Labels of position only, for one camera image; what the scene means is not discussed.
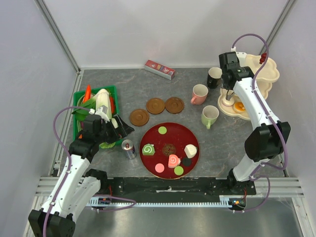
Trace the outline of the cream three tier stand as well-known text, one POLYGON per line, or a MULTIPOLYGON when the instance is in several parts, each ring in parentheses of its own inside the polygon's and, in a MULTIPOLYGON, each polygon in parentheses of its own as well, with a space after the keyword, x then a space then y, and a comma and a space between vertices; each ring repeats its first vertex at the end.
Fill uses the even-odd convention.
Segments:
MULTIPOLYGON (((261 55, 252 55, 246 54, 245 52, 237 52, 237 57, 239 58, 239 63, 242 67, 249 66, 253 73, 256 73, 259 68, 261 67, 260 59, 261 55)), ((256 81, 258 88, 266 100, 268 98, 269 92, 272 89, 273 83, 276 82, 279 78, 280 74, 277 70, 277 64, 271 58, 268 58, 266 65, 264 68, 259 72, 256 81)), ((239 117, 244 120, 250 120, 247 111, 244 113, 236 113, 233 110, 233 106, 226 107, 222 104, 222 99, 226 96, 227 90, 220 89, 220 96, 218 98, 218 108, 219 110, 224 113, 225 115, 231 117, 239 117)), ((241 102, 239 97, 235 94, 232 98, 234 98, 235 102, 241 102)))

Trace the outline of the white cream cake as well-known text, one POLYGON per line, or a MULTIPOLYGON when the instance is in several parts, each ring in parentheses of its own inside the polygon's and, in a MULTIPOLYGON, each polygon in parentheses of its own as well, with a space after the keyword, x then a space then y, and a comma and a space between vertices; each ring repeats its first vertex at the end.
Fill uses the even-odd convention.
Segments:
POLYGON ((184 152, 186 154, 186 157, 191 159, 197 154, 198 148, 193 144, 188 144, 185 146, 184 152))

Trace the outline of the pink macaron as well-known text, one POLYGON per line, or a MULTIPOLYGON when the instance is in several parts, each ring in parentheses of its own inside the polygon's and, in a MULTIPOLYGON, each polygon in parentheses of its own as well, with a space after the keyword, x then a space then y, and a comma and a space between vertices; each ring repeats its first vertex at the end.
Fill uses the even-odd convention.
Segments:
POLYGON ((162 163, 158 163, 155 165, 155 171, 157 173, 162 173, 162 172, 164 172, 164 170, 165 170, 165 167, 162 163))

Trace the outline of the green plastic basket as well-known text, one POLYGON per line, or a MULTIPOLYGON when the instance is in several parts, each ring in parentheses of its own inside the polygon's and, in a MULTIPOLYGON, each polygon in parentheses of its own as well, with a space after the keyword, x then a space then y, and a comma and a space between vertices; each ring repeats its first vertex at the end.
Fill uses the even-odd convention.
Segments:
MULTIPOLYGON (((111 102, 111 109, 112 109, 113 115, 120 114, 117 88, 114 85, 93 88, 90 90, 91 91, 90 96, 93 97, 101 89, 107 90, 110 94, 110 102, 111 102)), ((84 97, 85 97, 85 90, 75 92, 73 95, 73 99, 74 99, 73 105, 82 106, 84 97)), ((83 120, 88 115, 88 112, 85 110, 75 110, 72 114, 73 114, 73 139, 75 139, 77 134, 82 130, 82 123, 83 123, 83 120)), ((121 144, 122 144, 122 139, 111 144, 102 143, 99 147, 101 149, 110 149, 114 146, 118 146, 121 144)))

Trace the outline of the metal tongs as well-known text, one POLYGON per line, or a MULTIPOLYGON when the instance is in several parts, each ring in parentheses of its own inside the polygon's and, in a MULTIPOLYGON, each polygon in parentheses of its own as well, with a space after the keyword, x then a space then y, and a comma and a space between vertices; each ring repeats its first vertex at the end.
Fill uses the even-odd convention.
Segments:
POLYGON ((230 101, 231 98, 234 96, 234 94, 235 94, 235 92, 234 92, 233 90, 227 90, 225 99, 226 99, 227 101, 230 101))

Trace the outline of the red snack box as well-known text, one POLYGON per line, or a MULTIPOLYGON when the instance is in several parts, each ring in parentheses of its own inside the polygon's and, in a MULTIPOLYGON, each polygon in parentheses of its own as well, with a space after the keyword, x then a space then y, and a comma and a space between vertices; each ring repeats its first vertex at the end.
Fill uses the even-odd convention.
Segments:
POLYGON ((175 75, 174 69, 164 66, 160 63, 154 62, 152 60, 148 60, 145 63, 144 69, 169 80, 172 80, 175 75))

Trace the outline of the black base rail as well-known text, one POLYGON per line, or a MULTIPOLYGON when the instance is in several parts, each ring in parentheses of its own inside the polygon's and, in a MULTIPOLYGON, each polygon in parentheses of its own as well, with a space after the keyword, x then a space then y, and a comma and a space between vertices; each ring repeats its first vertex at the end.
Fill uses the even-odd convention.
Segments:
POLYGON ((101 182, 100 193, 127 195, 141 193, 207 193, 216 196, 244 196, 255 195, 256 188, 253 181, 239 182, 229 185, 226 178, 189 177, 179 179, 160 179, 156 177, 114 177, 101 182))

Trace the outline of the orange glazed donut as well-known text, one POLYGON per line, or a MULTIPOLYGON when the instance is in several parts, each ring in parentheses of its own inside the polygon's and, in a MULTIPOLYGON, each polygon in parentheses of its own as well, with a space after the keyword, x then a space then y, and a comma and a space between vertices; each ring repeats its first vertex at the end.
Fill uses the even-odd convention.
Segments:
POLYGON ((234 105, 233 105, 233 110, 236 112, 236 113, 244 113, 246 111, 244 105, 242 102, 235 102, 234 105))

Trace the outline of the white ring donut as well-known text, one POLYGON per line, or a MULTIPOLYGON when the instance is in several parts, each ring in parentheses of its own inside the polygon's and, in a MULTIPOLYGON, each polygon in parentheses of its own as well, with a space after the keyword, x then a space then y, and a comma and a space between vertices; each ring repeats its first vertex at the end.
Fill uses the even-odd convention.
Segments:
POLYGON ((231 107, 235 103, 234 98, 231 98, 230 100, 227 100, 225 97, 222 99, 222 104, 226 107, 231 107))

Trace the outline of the green mug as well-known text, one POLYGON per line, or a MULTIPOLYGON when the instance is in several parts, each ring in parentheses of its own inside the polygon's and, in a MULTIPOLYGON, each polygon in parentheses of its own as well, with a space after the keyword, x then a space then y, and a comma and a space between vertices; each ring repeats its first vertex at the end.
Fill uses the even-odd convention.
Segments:
POLYGON ((217 120, 218 116, 219 110, 215 106, 205 106, 202 110, 201 122, 206 127, 206 129, 210 129, 217 120))

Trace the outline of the brown coaster right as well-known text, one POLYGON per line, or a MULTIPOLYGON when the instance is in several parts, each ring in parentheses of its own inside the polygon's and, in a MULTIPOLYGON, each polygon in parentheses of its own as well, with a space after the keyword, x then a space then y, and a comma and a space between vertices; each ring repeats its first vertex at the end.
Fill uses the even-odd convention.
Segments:
POLYGON ((178 114, 184 109, 184 102, 178 97, 170 97, 165 102, 165 109, 171 114, 178 114))

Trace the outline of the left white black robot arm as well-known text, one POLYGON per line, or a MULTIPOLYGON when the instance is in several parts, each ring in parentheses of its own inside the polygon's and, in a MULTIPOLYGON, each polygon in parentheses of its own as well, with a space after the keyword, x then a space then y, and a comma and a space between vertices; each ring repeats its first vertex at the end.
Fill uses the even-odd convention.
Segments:
POLYGON ((100 144, 114 143, 132 133, 119 115, 111 120, 97 114, 88 115, 83 130, 67 149, 68 160, 64 169, 40 210, 32 210, 28 220, 37 237, 71 237, 83 209, 96 194, 108 190, 104 171, 90 170, 84 176, 100 144))

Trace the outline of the brown coaster left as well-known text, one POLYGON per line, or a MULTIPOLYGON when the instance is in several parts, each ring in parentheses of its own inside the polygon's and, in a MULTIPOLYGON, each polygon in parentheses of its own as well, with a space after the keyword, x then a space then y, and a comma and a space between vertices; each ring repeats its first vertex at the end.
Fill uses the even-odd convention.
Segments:
POLYGON ((129 120, 134 126, 146 125, 149 121, 149 118, 149 113, 144 109, 135 109, 129 116, 129 120))

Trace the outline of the brown coaster middle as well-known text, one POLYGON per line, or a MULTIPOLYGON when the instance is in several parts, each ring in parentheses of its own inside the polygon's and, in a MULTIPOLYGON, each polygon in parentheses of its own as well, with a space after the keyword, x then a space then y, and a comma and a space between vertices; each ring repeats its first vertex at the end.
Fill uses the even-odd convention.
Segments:
POLYGON ((160 98, 152 98, 147 101, 146 109, 150 114, 157 115, 164 111, 165 103, 160 98))

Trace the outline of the brown coaster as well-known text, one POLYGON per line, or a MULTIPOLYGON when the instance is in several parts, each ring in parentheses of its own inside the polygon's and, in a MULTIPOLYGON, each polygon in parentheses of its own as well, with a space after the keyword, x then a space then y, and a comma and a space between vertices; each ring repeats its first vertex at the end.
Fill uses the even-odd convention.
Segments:
POLYGON ((184 102, 178 97, 170 97, 165 102, 165 109, 171 114, 178 114, 184 109, 184 102))
POLYGON ((160 98, 152 98, 147 101, 146 109, 150 114, 157 115, 164 111, 165 103, 160 98))
POLYGON ((144 109, 135 109, 129 116, 129 120, 134 126, 146 125, 149 121, 149 118, 149 113, 144 109))

